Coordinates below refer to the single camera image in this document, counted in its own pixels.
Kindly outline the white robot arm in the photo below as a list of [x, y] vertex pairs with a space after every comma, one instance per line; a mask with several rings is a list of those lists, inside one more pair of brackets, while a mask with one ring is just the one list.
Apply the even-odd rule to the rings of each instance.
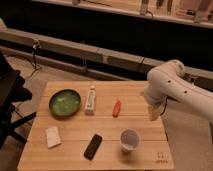
[[170, 60], [148, 72], [148, 86], [144, 90], [144, 98], [149, 105], [151, 121], [158, 119], [160, 106], [166, 97], [170, 96], [213, 123], [213, 92], [185, 81], [184, 74], [185, 66], [179, 60]]

